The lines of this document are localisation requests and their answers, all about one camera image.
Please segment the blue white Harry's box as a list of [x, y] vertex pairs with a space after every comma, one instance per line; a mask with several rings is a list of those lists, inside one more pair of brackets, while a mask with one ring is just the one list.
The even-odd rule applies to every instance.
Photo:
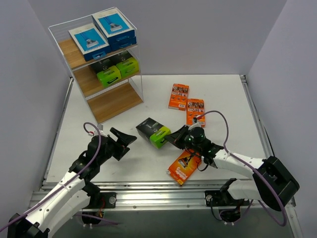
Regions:
[[136, 36], [135, 28], [116, 7], [96, 12], [92, 14], [92, 19], [110, 45], [130, 40]]

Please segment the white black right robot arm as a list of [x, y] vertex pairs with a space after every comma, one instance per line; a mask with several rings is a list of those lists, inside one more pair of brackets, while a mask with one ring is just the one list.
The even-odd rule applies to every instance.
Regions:
[[281, 211], [300, 188], [278, 158], [260, 159], [229, 152], [207, 139], [202, 127], [185, 125], [165, 139], [176, 148], [200, 157], [211, 167], [248, 178], [248, 181], [233, 179], [227, 183], [220, 192], [224, 204], [230, 205], [240, 199], [259, 200], [269, 208]]

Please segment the blue Harry's razor box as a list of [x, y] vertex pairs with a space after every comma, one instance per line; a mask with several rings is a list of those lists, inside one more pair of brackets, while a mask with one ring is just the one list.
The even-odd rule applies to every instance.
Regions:
[[68, 31], [85, 61], [98, 60], [111, 53], [111, 46], [94, 23]]
[[110, 43], [110, 46], [111, 46], [111, 51], [114, 52], [114, 51], [129, 47], [129, 46], [135, 45], [135, 44], [137, 44], [137, 38], [132, 37], [132, 38], [126, 38], [126, 39], [123, 39], [121, 41], [117, 41], [114, 43]]

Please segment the orange Gillette cartridge box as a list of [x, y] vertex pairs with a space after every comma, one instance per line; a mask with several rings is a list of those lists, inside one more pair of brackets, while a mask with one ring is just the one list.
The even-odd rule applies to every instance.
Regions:
[[180, 111], [186, 110], [189, 86], [185, 84], [174, 83], [168, 103], [169, 109]]

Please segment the green black Gillette Labs box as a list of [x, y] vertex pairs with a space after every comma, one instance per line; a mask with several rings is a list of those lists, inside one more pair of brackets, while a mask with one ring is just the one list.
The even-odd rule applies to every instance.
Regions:
[[122, 78], [139, 72], [138, 61], [128, 51], [113, 55], [110, 60], [119, 69]]
[[110, 59], [104, 59], [90, 65], [97, 79], [107, 88], [122, 79], [119, 69]]
[[147, 118], [136, 126], [138, 134], [149, 141], [155, 148], [160, 149], [167, 140], [165, 136], [171, 134], [171, 130], [158, 121]]

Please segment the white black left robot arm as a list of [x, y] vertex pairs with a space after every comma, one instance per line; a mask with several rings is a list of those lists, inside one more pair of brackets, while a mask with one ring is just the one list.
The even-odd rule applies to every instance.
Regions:
[[42, 200], [22, 215], [16, 213], [11, 217], [5, 227], [7, 237], [50, 238], [78, 211], [99, 205], [102, 199], [101, 190], [91, 180], [108, 159], [120, 161], [137, 137], [113, 127], [110, 132], [116, 139], [102, 134], [98, 128], [86, 132], [92, 137], [87, 149]]

